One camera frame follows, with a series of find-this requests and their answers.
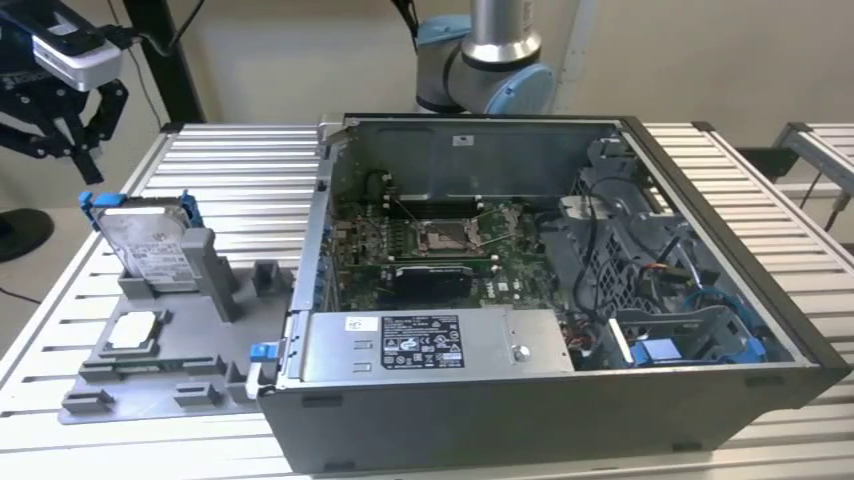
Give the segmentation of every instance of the sticker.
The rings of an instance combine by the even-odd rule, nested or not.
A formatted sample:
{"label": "sticker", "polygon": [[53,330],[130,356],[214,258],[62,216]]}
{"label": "sticker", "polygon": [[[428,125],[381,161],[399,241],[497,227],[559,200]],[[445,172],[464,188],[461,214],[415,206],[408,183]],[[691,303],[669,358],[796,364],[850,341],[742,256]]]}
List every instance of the sticker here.
{"label": "sticker", "polygon": [[344,321],[344,330],[348,332],[375,332],[377,326],[377,317],[347,317]]}
{"label": "sticker", "polygon": [[150,284],[190,282],[189,262],[177,242],[134,242],[129,245],[130,262]]}
{"label": "sticker", "polygon": [[475,144],[473,135],[453,135],[451,145],[455,147],[471,147]]}
{"label": "sticker", "polygon": [[383,317],[381,342],[388,370],[465,366],[456,315]]}

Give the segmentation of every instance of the white wall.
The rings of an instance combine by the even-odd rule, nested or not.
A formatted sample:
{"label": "white wall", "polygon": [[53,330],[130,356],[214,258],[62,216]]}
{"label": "white wall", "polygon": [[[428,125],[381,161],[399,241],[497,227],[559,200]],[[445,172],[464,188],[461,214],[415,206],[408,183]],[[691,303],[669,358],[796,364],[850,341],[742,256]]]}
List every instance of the white wall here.
{"label": "white wall", "polygon": [[564,111],[706,120],[736,145],[768,145],[788,121],[854,121],[854,1],[599,0],[597,7]]}
{"label": "white wall", "polygon": [[[65,0],[65,3],[84,15],[94,25],[113,23],[105,0]],[[121,1],[113,0],[120,15]],[[145,81],[152,91],[156,108],[164,114],[160,97],[148,74],[145,59],[136,47],[136,56]],[[148,104],[140,91],[138,79],[130,59],[125,57],[121,81],[130,91],[124,115],[112,141],[102,144],[102,157],[97,164],[105,182],[86,187],[70,159],[34,159],[0,148],[0,211],[14,207],[72,207],[82,190],[109,191],[124,184],[138,159],[150,147],[158,130]],[[90,95],[84,118],[88,120],[97,106],[97,93]]]}
{"label": "white wall", "polygon": [[[176,23],[194,2],[172,0]],[[468,0],[416,1],[421,20]],[[560,68],[576,0],[535,2],[543,61]],[[388,0],[209,1],[184,46],[210,121],[313,122],[412,111],[415,55]]]}
{"label": "white wall", "polygon": [[[112,23],[105,0],[66,0],[92,23]],[[121,1],[113,0],[121,11]],[[543,60],[560,67],[576,0],[539,1]],[[194,0],[172,0],[180,24]],[[420,17],[465,13],[468,0],[420,0]],[[209,0],[184,37],[184,50],[210,122],[315,122],[327,112],[411,111],[415,56],[388,0]],[[144,78],[153,92],[144,56]],[[154,122],[125,58],[130,99],[98,162],[114,190],[156,136]],[[0,209],[73,206],[85,188],[69,160],[34,160],[0,150]]]}

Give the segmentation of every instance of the motherboard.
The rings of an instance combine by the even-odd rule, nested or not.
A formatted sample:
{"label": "motherboard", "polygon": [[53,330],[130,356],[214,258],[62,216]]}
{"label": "motherboard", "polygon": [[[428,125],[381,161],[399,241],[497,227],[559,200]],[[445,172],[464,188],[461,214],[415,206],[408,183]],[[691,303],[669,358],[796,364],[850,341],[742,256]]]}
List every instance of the motherboard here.
{"label": "motherboard", "polygon": [[333,222],[341,311],[561,309],[535,213],[520,202],[347,203]]}

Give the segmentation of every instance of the black metal frame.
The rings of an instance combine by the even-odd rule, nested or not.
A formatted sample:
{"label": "black metal frame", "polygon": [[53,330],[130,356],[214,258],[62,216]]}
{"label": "black metal frame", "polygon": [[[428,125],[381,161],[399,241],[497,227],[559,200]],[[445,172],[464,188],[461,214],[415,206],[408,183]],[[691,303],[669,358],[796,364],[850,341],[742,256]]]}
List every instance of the black metal frame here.
{"label": "black metal frame", "polygon": [[[122,0],[122,3],[136,31],[152,35],[165,43],[174,35],[174,23],[166,1]],[[204,111],[180,42],[168,57],[157,54],[148,42],[142,42],[142,53],[169,120],[178,123],[204,123]]]}

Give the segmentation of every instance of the black cable on floor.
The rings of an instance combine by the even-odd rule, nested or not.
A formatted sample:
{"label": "black cable on floor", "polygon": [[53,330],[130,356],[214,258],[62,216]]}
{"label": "black cable on floor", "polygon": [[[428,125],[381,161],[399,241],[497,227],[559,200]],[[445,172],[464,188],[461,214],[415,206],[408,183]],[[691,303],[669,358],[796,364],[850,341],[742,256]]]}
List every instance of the black cable on floor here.
{"label": "black cable on floor", "polygon": [[34,303],[36,305],[41,305],[41,301],[36,300],[26,295],[21,295],[20,293],[9,292],[5,288],[0,287],[0,293],[8,295],[9,297],[17,298],[18,300],[24,300],[25,302]]}

